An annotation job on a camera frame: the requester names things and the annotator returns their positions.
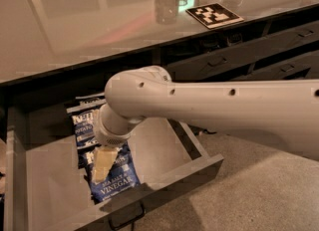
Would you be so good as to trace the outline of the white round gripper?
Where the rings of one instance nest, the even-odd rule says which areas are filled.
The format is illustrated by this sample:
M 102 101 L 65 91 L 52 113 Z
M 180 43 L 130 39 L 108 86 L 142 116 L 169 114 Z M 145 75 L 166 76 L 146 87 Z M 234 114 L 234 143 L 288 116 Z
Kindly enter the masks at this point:
M 95 183 L 106 179 L 118 155 L 118 150 L 113 147 L 122 146 L 130 138 L 131 131 L 129 121 L 113 111 L 108 104 L 102 105 L 94 112 L 94 136 L 98 143 L 103 145 L 94 151 Z

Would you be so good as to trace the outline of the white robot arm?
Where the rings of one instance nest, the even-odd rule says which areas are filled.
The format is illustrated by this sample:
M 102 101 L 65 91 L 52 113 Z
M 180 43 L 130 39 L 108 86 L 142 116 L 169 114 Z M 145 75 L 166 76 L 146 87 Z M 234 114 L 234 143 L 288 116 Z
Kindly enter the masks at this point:
M 316 160 L 318 92 L 318 80 L 176 83 L 148 66 L 107 81 L 93 131 L 100 144 L 119 147 L 146 118 L 163 117 Z

